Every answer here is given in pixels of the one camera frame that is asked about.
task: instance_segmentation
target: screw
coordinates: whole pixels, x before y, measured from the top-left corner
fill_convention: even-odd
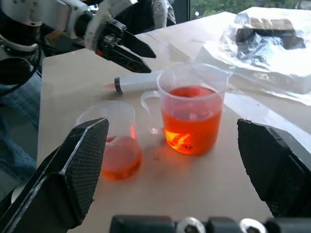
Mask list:
[[[202,222],[194,217],[187,217],[177,224],[177,233],[206,233]]]
[[[239,226],[243,233],[268,233],[264,225],[251,218],[242,219]]]

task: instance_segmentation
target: black cable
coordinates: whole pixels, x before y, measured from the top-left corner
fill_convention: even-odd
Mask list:
[[[0,97],[8,95],[10,93],[12,93],[13,91],[19,89],[21,86],[23,86],[34,74],[35,72],[38,70],[39,66],[40,66],[40,62],[41,62],[41,56],[42,56],[42,47],[40,44],[38,44],[38,57],[37,57],[37,61],[36,64],[34,65],[33,70],[31,71],[29,77],[23,81],[22,83],[16,84],[15,86],[13,86],[11,89],[9,90],[2,90],[0,91]]]

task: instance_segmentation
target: plastic bag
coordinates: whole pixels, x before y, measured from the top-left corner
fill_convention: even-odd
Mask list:
[[[176,24],[174,9],[168,0],[154,0],[153,13],[155,29],[165,28],[167,19]]]
[[[234,68],[243,82],[311,105],[311,11],[253,7],[239,13],[198,60]]]

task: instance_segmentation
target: measuring beaker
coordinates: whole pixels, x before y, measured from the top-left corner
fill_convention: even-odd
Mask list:
[[[135,136],[133,107],[122,101],[102,101],[84,110],[77,124],[101,117],[109,121],[101,175],[112,180],[134,175],[140,168],[142,153]]]
[[[141,96],[141,105],[152,116],[145,99],[161,102],[163,129],[149,123],[151,133],[165,134],[167,143],[185,154],[203,154],[217,140],[225,88],[230,72],[202,63],[183,63],[157,79],[157,91]]]

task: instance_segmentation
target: table surface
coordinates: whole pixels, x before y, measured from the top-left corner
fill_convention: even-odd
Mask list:
[[[220,13],[139,35],[157,54],[156,59],[145,59],[146,63],[157,70],[194,58],[205,41],[220,38],[234,17],[231,13]],[[115,214],[169,215],[176,220],[186,216],[202,220],[228,216],[235,220],[250,217],[264,221],[270,217],[268,207],[259,199],[245,173],[238,149],[236,123],[240,115],[247,117],[247,113],[236,111],[237,114],[230,106],[232,103],[225,101],[213,150],[198,158],[185,156],[169,148],[163,135],[148,132],[148,116],[140,105],[141,92],[119,96],[104,88],[115,77],[128,74],[131,72],[88,50],[44,61],[38,165],[65,139],[82,111],[102,100],[122,100],[133,106],[137,138],[143,151],[142,167],[133,178],[118,182],[99,179],[95,202],[83,224],[70,232],[108,232]],[[276,114],[293,127],[311,132],[307,117],[311,116],[310,108],[260,92],[248,92],[242,86],[240,89],[256,105],[259,102],[260,107],[264,106],[267,116]],[[158,109],[155,116],[161,121],[159,101],[151,100],[149,104]]]

